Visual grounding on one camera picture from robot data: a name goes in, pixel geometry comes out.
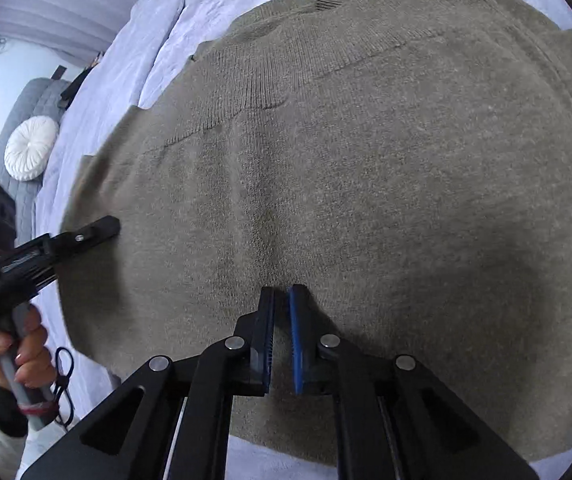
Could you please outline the person's left hand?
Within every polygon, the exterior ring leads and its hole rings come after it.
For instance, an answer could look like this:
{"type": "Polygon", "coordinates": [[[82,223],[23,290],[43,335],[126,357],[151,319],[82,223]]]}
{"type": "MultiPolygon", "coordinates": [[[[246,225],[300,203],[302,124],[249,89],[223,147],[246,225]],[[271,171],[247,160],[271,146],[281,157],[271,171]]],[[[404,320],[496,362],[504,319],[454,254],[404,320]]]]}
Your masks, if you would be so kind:
{"type": "MultiPolygon", "coordinates": [[[[24,318],[24,338],[19,341],[15,365],[14,381],[27,388],[39,389],[54,384],[57,372],[52,362],[50,350],[46,348],[47,330],[42,324],[41,315],[33,304],[24,318]]],[[[0,330],[0,356],[14,344],[14,338],[0,330]]],[[[0,365],[0,387],[9,390],[10,381],[0,365]]]]}

